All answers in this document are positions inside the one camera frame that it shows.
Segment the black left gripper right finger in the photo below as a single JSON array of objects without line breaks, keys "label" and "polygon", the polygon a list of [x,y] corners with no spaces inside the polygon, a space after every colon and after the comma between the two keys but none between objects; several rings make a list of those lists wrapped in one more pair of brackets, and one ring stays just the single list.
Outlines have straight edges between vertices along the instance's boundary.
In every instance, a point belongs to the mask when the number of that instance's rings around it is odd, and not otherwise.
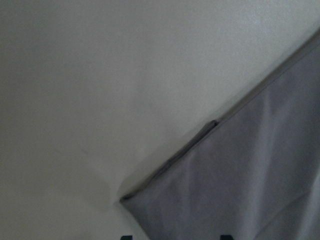
[{"label": "black left gripper right finger", "polygon": [[219,237],[219,240],[234,240],[231,234],[222,234]]}]

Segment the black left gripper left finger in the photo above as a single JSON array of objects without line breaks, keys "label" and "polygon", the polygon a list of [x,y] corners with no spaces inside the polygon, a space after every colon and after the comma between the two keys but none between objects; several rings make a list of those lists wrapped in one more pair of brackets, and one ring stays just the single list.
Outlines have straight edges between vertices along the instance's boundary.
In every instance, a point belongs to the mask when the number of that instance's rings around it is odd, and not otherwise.
[{"label": "black left gripper left finger", "polygon": [[133,240],[132,235],[123,235],[120,237],[120,240]]}]

